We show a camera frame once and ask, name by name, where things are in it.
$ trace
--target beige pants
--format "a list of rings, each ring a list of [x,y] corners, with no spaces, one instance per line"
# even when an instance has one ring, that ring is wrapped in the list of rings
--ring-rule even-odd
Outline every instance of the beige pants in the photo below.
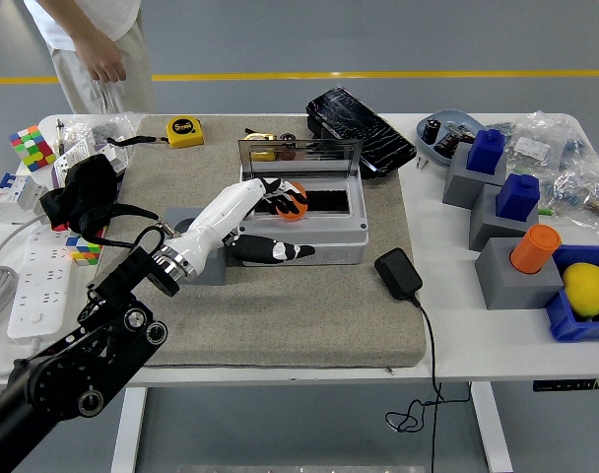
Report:
[[[126,70],[126,80],[115,84],[93,80],[76,51],[49,48],[59,83],[74,113],[156,112],[140,14],[115,45]]]

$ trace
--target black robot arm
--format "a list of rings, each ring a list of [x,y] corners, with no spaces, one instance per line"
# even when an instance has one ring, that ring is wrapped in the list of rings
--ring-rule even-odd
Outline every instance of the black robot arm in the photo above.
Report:
[[[10,472],[60,422],[93,417],[164,343],[166,326],[131,294],[144,278],[166,294],[176,283],[135,247],[88,286],[79,328],[16,360],[0,395],[0,473]]]

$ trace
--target gray mat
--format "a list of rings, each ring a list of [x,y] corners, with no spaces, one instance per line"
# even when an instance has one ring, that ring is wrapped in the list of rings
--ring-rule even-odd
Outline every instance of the gray mat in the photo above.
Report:
[[[239,180],[245,128],[310,138],[305,117],[200,115],[205,145],[137,145],[119,202],[163,215],[168,207],[205,207]],[[167,116],[146,117],[143,135],[165,136]],[[391,299],[373,269],[394,246],[411,255],[397,173],[364,182],[369,244],[346,266],[228,268],[224,287],[181,286],[174,298],[151,283],[135,295],[168,327],[149,366],[411,367],[426,349],[420,313]],[[115,219],[108,235],[133,240],[147,225]],[[120,251],[105,248],[99,271]]]

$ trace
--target robot finger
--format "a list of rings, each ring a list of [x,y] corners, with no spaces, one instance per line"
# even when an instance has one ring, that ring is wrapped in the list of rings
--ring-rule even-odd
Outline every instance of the robot finger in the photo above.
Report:
[[[289,190],[287,194],[293,196],[300,204],[306,205],[308,203],[308,199],[299,191]]]

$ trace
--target lemon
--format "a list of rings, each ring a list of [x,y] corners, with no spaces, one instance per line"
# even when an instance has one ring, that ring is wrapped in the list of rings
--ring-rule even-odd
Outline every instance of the lemon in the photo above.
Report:
[[[599,266],[590,263],[571,264],[563,274],[566,297],[580,317],[599,313]]]

